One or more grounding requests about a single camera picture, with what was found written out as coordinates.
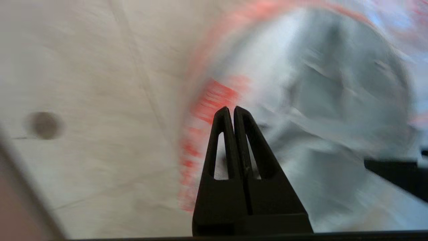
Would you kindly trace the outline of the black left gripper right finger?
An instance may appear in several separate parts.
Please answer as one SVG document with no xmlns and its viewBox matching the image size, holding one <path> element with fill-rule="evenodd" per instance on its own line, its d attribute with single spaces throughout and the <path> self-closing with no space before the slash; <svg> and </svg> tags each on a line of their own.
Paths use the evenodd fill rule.
<svg viewBox="0 0 428 241">
<path fill-rule="evenodd" d="M 252 115 L 234 109 L 247 215 L 236 222 L 242 235 L 312 234 L 309 215 Z"/>
</svg>

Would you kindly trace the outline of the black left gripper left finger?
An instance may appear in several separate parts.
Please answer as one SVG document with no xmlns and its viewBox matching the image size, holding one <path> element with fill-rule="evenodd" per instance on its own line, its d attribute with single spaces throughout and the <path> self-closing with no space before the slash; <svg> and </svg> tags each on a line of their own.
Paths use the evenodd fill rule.
<svg viewBox="0 0 428 241">
<path fill-rule="evenodd" d="M 226 145 L 228 179 L 214 177 L 219 135 Z M 230 111 L 227 107 L 214 116 L 192 218 L 193 236 L 239 235 L 239 221 L 247 215 L 239 154 Z"/>
</svg>

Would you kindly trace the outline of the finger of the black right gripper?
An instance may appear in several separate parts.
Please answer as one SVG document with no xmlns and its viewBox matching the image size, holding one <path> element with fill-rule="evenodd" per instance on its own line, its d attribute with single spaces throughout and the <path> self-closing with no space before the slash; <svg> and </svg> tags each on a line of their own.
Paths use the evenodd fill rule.
<svg viewBox="0 0 428 241">
<path fill-rule="evenodd" d="M 400 187 L 422 201 L 428 201 L 428 171 L 416 161 L 364 160 L 365 169 Z"/>
</svg>

